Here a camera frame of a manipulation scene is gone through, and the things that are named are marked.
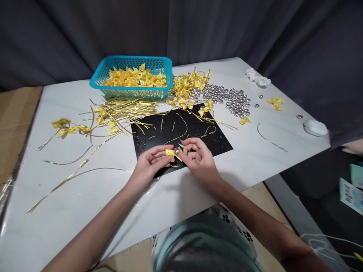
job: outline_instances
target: black paper sheet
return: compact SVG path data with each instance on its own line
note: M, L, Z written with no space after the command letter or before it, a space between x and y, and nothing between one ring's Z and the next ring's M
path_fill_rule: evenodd
M201 106L204 105L203 104L194 105L192 110L198 116L199 116L198 110L200 109ZM139 158L140 154L143 153L145 150L148 150L157 145L164 145L166 142L183 135L187 129L184 121L188 125L188 131L186 132L186 134L167 144L173 144L174 148L180 147L179 144L182 143L181 140L185 140L188 135L189 135L188 138L203 136L207 128L213 125L216 127L217 131L214 134L209 134L210 132L215 131L214 127L210 127L207 131L207 136L201 138L202 141L206 144L206 146L210 149L213 156L217 156L219 154L233 150L233 147L228 142L227 138L224 136L223 132L220 130L217 124L201 122L193 114L189 114L185 110L181 109L172 110L167 115L164 116L163 129L160 133L161 119L163 118L163 116L164 115L150 115L140 119L140 121L143 123L153 124L152 126L149 127L149 129L146 129L145 127L141 126L141 128L145 132L145 135L142 133L140 128L138 128L135 124L131 125L132 132L135 132L133 134L134 136L133 142L135 145L135 152L137 158ZM212 118L209 112L206 113L205 117ZM181 162L177 158L175 158L175 162L172 163L172 165L180 165L180 164ZM179 170L183 167L186 167L186 165L182 164L179 167L171 167L171 166L164 167L156 173L154 178Z

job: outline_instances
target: white cloth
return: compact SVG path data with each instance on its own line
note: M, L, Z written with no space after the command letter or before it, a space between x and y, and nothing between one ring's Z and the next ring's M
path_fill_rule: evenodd
M263 76L256 76L256 71L253 68L246 70L246 76L249 78L250 82L255 81L259 86L266 86L271 83L271 79Z

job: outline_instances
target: dark curtain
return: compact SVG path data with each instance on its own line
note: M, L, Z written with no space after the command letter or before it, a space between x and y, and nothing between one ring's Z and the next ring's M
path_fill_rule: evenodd
M18 0L0 10L0 88L89 79L107 55L240 57L331 131L363 137L363 4Z

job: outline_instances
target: table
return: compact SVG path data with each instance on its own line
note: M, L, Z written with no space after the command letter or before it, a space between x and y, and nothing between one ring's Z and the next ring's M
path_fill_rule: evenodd
M252 123L240 125L238 117L225 105L214 105L215 118L238 128L219 125L234 150L216 156L221 175L238 191L243 191L327 148L328 136L315 137L303 129L313 119L274 85L266 88L249 82L245 71L250 66L239 58L184 65L173 68L175 75L194 70L211 70L209 83L244 90L251 99ZM277 96L285 99L282 111L266 102ZM135 164L133 139L120 135L103 145L80 170L81 174L45 199L32 213L26 213L39 199L73 173L82 160L70 165L52 165L44 159L65 163L79 157L90 146L79 134L64 140L53 139L42 151L35 149L54 133L51 122L66 117L77 124L91 118L89 99L102 103L101 92L88 80L50 85L44 88L36 113L19 176L7 209L0 238L0 268L3 271L40 271L125 185ZM159 107L169 110L168 105ZM257 133L282 146L284 152ZM108 128L102 128L107 135ZM93 148L104 141L93 138ZM122 168L125 171L109 168ZM188 168L162 176L134 205L115 234L103 258L111 256L153 234L206 209L217 201L193 180Z

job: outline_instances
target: hand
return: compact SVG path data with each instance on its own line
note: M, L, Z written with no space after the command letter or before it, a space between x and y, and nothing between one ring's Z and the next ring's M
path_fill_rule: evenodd
M156 172L175 161L172 156L165 155L165 149L173 148L173 145L158 145L142 153L127 185L140 192L146 190Z
M185 147L179 157L206 189L211 190L213 184L222 181L212 152L200 138L188 138L182 144Z

